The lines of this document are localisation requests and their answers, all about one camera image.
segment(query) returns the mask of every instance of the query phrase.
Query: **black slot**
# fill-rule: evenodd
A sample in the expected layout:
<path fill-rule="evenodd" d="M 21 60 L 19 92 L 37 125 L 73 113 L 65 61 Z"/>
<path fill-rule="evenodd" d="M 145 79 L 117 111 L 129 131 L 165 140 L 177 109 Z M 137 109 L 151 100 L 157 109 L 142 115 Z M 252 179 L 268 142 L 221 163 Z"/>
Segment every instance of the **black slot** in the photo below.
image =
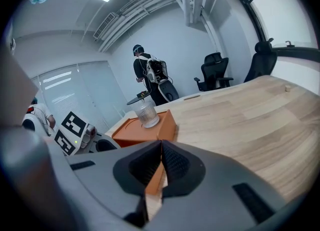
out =
<path fill-rule="evenodd" d="M 79 163 L 70 164 L 70 167 L 73 171 L 80 170 L 89 166 L 95 165 L 93 161 L 83 161 Z"/>
<path fill-rule="evenodd" d="M 232 188 L 257 224 L 264 222 L 275 213 L 247 183 L 233 185 Z"/>

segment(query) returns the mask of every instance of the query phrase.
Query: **black pants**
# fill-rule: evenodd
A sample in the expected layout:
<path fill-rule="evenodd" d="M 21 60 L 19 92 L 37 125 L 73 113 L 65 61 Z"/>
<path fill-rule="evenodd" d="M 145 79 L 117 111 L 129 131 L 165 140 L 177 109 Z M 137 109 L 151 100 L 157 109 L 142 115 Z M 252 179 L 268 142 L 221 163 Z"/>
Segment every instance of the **black pants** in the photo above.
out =
<path fill-rule="evenodd" d="M 159 91 L 157 83 L 150 83 L 151 88 L 147 88 L 150 93 L 151 98 L 153 99 L 156 106 L 160 106 L 163 104 L 168 103 L 168 101 L 162 96 L 161 92 Z"/>

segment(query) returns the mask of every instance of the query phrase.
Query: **office chair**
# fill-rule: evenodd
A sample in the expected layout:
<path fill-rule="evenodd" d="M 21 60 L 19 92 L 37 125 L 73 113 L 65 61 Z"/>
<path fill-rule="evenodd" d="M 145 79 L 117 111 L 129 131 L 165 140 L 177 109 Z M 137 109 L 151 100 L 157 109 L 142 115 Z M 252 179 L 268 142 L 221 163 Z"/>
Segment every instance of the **office chair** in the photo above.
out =
<path fill-rule="evenodd" d="M 268 41 L 260 41 L 255 45 L 256 53 L 252 57 L 252 63 L 244 83 L 257 77 L 271 75 L 277 62 L 277 53 L 272 51 L 271 42 L 273 40 L 270 38 Z"/>
<path fill-rule="evenodd" d="M 221 60 L 209 61 L 203 64 L 201 66 L 201 70 L 203 73 L 204 82 L 200 82 L 200 79 L 197 77 L 194 78 L 196 84 L 198 85 L 199 91 L 206 92 L 230 87 L 229 81 L 233 80 L 233 78 L 224 77 L 228 62 L 229 58 L 225 57 Z"/>
<path fill-rule="evenodd" d="M 204 64 L 210 63 L 210 62 L 219 62 L 222 60 L 221 53 L 215 52 L 212 54 L 209 54 L 204 58 Z"/>

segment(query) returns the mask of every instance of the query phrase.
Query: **person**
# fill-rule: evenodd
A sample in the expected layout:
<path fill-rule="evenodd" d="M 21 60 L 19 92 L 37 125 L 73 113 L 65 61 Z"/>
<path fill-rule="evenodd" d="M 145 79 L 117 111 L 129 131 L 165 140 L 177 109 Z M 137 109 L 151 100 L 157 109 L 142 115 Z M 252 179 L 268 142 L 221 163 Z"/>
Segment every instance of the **person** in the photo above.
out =
<path fill-rule="evenodd" d="M 156 106 L 168 103 L 166 99 L 162 96 L 161 92 L 158 89 L 158 84 L 155 82 L 150 82 L 147 77 L 147 60 L 140 59 L 140 56 L 150 59 L 151 55 L 145 53 L 145 49 L 137 44 L 133 47 L 133 55 L 136 57 L 133 62 L 133 69 L 136 75 L 136 81 L 138 83 L 145 82 L 145 86 L 150 93 L 151 98 L 153 99 Z"/>
<path fill-rule="evenodd" d="M 54 116 L 51 114 L 48 107 L 45 104 L 38 103 L 38 100 L 35 97 L 32 100 L 31 105 L 29 106 L 29 109 L 30 108 L 33 108 L 33 111 L 31 111 L 30 114 L 35 115 L 40 120 L 48 135 L 53 135 L 53 129 L 56 125 L 56 120 Z"/>

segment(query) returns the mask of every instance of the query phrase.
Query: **wooden table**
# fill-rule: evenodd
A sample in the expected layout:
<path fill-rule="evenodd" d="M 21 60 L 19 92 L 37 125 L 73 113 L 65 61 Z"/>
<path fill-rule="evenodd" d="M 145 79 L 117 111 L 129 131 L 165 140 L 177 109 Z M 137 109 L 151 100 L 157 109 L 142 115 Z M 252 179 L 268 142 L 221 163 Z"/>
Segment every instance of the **wooden table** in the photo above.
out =
<path fill-rule="evenodd" d="M 197 95 L 155 108 L 170 109 L 177 142 L 239 161 L 287 201 L 308 190 L 320 159 L 318 95 L 272 76 Z M 127 118 L 135 117 L 128 112 L 106 134 L 111 136 Z M 148 201 L 154 212 L 160 200 L 148 195 Z"/>

